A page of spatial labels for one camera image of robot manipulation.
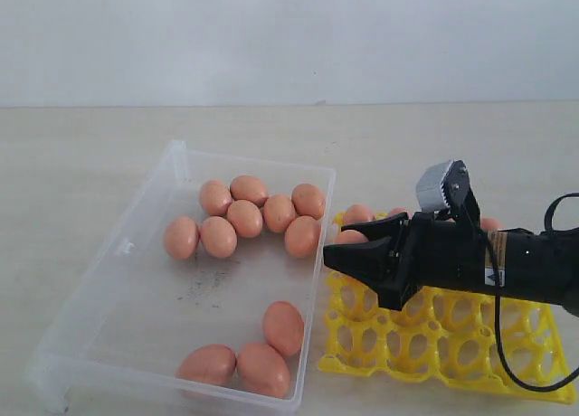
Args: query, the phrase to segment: egg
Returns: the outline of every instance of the egg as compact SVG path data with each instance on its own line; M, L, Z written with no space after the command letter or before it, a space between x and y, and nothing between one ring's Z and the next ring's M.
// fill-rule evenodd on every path
M326 195L313 184L297 185L291 192L291 200L299 215L321 219L326 210Z
M224 216L232 202L233 198L229 188L221 181L212 179L201 186L199 203L209 215Z
M368 239L362 232L346 229L339 233L334 240L335 244L356 244L358 242L367 242Z
M370 207L359 203L350 206L343 217L344 226L352 223L371 222L373 219L374 215L370 211Z
M263 219L272 232L284 232L296 217L296 208L285 194L275 194L263 205Z
M286 251L294 258L307 258L318 247L321 228L309 215L302 215L289 224L284 236Z
M232 224L223 217L205 219L200 232L201 242L211 256L223 259L233 255L237 247L237 234Z
M392 217L393 215L396 214L400 214L400 213L408 213L409 217L412 217L412 213L410 210L406 209L406 208L393 208L392 210L390 210L390 212L388 213L388 217Z
M225 386L233 377L237 358L225 345L206 345L197 348L179 365L176 377L192 382Z
M248 392L283 398L290 388L290 369L271 346L253 342L237 355L237 372Z
M166 252L176 260L189 258L199 245L197 223L186 215L174 219L165 229L163 243Z
M241 199L229 205L227 220L240 237L255 238L263 229L263 216L252 202Z
M291 303L272 303L265 311L261 324L266 342L282 356L291 357L301 349L304 320Z
M240 175L232 180L229 186L233 199L239 201L245 199L262 207L270 195L267 185L252 175Z
M483 217L480 219L480 227L485 231L499 231L502 225L497 219Z

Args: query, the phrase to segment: label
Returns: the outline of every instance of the label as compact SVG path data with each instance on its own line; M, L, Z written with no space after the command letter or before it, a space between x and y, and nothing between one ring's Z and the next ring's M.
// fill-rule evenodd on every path
M505 286L505 251L507 250L507 233L498 231L489 231L488 233L490 244L495 251L495 256L498 262L498 277L501 287ZM492 262L490 260L489 250L485 247L485 285L491 287L497 286L495 282L495 272L492 269Z

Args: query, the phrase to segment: white table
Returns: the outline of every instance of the white table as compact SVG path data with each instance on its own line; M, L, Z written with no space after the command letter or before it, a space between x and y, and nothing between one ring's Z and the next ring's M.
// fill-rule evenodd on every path
M10 416L43 414L24 387L24 363L172 138L208 151L333 166L332 212L354 202L376 210L416 207L414 186L422 171L448 158L465 160L483 214L507 227L541 230L550 202L579 190L578 102L5 109L0 110L0 138L0 413ZM579 213L571 205L562 205L562 217ZM436 381L415 385L382 374L358 379L318 372L324 309L319 297L300 415L579 411L579 404L456 392ZM575 368L579 320L561 309L555 314L567 362ZM72 392L69 414L190 413L98 392Z

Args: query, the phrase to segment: black cable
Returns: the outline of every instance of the black cable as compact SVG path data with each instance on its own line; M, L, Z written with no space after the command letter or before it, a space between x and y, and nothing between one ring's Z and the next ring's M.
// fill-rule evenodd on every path
M553 214L555 213L555 208L566 197L579 197L579 194L567 194L565 196L561 196L560 198L555 200L551 204L551 206L549 206L549 208L547 209L547 212L546 212L546 217L545 217L545 222L546 222L545 227L546 227L546 231L550 232L551 234L554 234L554 235L557 234L557 232L553 230L553 225L551 224L552 219L553 219ZM579 367L577 369L575 369L572 373L567 375L563 380L561 380L557 383L554 383L554 384L551 384L548 386L535 386L533 384L528 384L528 383L523 382L521 379L519 379L515 375L515 373L513 373L511 371L510 367L508 366L507 358L505 357L505 351L503 349L502 338L500 336L500 276L499 276L499 272L498 272L497 253L495 252L495 249L493 248L492 243L490 242L488 235L479 226L477 227L477 232L479 232L480 235L482 236L482 239L485 242L486 249L489 252L490 262L492 263L493 275L495 278L495 290L496 290L496 292L495 292L495 337L497 339L498 358L500 359L500 362L503 366L503 369L505 370L507 375L510 377L510 379L515 384L517 384L518 386L522 387L523 389L527 389L528 391L531 391L531 392L554 392L558 389L561 389L562 387L567 386L570 382L572 382L577 377L579 377ZM565 231L564 233L568 234L570 232L575 233L575 232L577 232L577 230Z

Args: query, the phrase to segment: transparent box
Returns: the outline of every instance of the transparent box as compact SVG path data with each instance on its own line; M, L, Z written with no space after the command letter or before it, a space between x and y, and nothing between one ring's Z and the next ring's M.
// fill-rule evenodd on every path
M256 175L270 194L291 194L299 183L327 196L315 257L296 260L283 235L267 230L239 239L226 260L200 247L196 260L172 260L162 238L181 213L200 223L201 185ZM47 411L65 412L74 386L173 403L221 414L293 414L301 403L308 360L323 240L336 174L324 167L220 156L188 150L173 141L109 235L79 288L72 294L26 369L26 378ZM177 379L176 369L196 348L224 344L238 352L263 341L261 319L277 300L304 317L301 352L288 360L292 384L284 399L243 390L237 374L227 387Z

